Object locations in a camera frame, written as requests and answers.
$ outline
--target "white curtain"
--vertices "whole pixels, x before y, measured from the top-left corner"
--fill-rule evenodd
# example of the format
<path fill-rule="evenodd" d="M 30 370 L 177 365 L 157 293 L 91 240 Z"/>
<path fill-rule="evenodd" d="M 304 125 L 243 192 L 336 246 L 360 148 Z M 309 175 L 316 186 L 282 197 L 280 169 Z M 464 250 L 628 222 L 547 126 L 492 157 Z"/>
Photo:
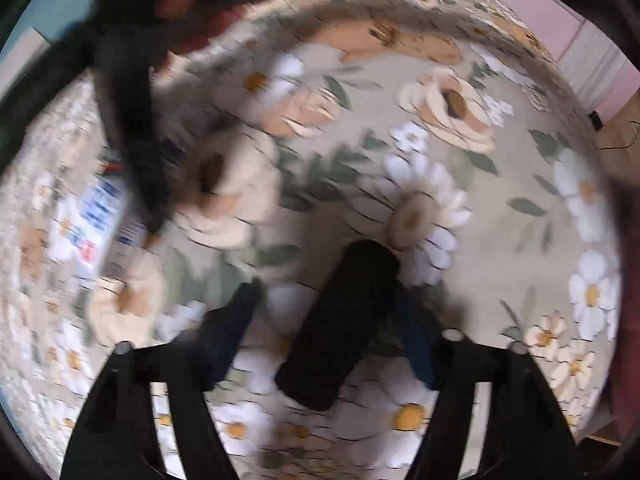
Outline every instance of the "white curtain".
<path fill-rule="evenodd" d="M 558 68 L 574 89 L 580 104 L 592 112 L 607 96 L 626 56 L 599 28 L 585 21 Z"/>

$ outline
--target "floral fabric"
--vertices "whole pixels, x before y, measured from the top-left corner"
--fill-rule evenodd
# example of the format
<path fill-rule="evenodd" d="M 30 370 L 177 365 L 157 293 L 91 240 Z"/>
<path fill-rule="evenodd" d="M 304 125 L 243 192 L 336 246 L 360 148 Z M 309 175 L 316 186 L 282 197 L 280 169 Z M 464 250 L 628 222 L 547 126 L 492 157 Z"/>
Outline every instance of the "floral fabric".
<path fill-rule="evenodd" d="M 436 393 L 388 327 L 328 412 L 273 382 L 359 238 L 389 247 L 445 324 L 523 341 L 579 436 L 614 350 L 616 235 L 590 122 L 511 9 L 270 0 L 154 87 L 176 207 L 149 251 L 135 222 L 96 234 L 126 207 L 89 75 L 34 121 L 0 186 L 0 386 L 52 476 L 118 341 L 169 341 L 259 276 L 267 298 L 206 393 L 239 476 L 404 478 Z M 104 276 L 88 272 L 107 252 Z M 164 385 L 153 395 L 181 477 Z M 461 476 L 478 466 L 489 398 L 478 389 Z"/>

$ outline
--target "black cylindrical object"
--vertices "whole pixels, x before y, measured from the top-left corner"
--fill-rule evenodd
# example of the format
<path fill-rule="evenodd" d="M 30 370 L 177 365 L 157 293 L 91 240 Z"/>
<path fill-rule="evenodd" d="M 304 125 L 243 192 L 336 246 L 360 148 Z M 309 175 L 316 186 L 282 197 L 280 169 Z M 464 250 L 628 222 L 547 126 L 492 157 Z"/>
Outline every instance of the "black cylindrical object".
<path fill-rule="evenodd" d="M 354 242 L 318 295 L 275 382 L 312 410 L 328 410 L 392 308 L 399 261 L 372 240 Z"/>

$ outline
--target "floral tablecloth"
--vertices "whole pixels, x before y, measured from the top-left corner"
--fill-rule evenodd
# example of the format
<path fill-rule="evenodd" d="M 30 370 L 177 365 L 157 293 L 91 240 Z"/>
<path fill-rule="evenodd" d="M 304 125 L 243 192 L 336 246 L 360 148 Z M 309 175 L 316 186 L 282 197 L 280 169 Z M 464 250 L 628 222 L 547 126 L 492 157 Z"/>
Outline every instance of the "floral tablecloth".
<path fill-rule="evenodd" d="M 0 384 L 54 477 L 116 342 L 169 341 L 260 276 L 268 298 L 206 394 L 241 478 L 403 478 L 436 393 L 389 327 L 326 413 L 273 383 L 341 249 L 363 237 L 394 251 L 445 324 L 524 341 L 579 434 L 614 350 L 616 236 L 590 122 L 509 7 L 270 0 L 175 58 L 154 92 L 176 213 L 150 251 L 114 239 L 120 280 L 78 271 L 92 254 L 80 197 L 118 170 L 89 74 L 2 178 Z M 180 477 L 164 385 L 153 394 Z M 479 385 L 461 476 L 478 464 L 487 402 Z"/>

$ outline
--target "cream rose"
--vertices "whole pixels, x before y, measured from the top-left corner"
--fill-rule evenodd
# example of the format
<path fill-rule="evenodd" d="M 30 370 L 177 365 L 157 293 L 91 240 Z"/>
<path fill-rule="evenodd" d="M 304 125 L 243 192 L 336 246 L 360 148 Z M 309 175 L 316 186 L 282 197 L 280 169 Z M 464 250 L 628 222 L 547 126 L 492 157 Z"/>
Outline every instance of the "cream rose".
<path fill-rule="evenodd" d="M 188 156 L 175 223 L 196 243 L 243 247 L 252 224 L 266 221 L 280 199 L 278 150 L 267 134 L 220 132 Z"/>
<path fill-rule="evenodd" d="M 341 112 L 338 99 L 328 89 L 304 87 L 267 110 L 262 129 L 277 137 L 311 137 L 315 126 L 335 121 Z"/>
<path fill-rule="evenodd" d="M 98 341 L 109 348 L 120 341 L 144 346 L 165 298 L 158 257 L 139 249 L 123 282 L 99 278 L 87 307 Z"/>
<path fill-rule="evenodd" d="M 495 146 L 494 130 L 481 102 L 478 92 L 446 66 L 434 67 L 398 92 L 402 109 L 417 114 L 437 137 L 464 150 L 487 153 Z"/>

